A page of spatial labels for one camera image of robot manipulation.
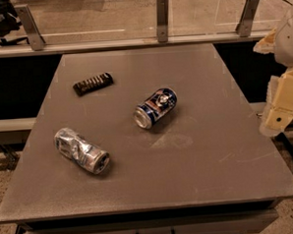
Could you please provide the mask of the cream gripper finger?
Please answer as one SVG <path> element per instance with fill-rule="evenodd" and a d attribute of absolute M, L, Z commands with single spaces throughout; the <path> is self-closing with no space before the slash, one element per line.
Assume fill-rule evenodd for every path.
<path fill-rule="evenodd" d="M 260 132 L 266 137 L 284 132 L 293 121 L 293 68 L 280 77 L 271 76 L 266 92 Z"/>
<path fill-rule="evenodd" d="M 273 28 L 264 38 L 254 45 L 254 51 L 263 55 L 274 52 L 274 43 L 277 29 Z"/>

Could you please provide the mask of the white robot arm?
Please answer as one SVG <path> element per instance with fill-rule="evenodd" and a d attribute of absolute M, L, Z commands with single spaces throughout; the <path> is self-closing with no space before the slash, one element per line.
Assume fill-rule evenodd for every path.
<path fill-rule="evenodd" d="M 287 68 L 280 77 L 270 77 L 261 118 L 261 134 L 277 136 L 293 121 L 293 5 L 277 27 L 253 49 L 264 55 L 273 53 L 275 62 Z"/>

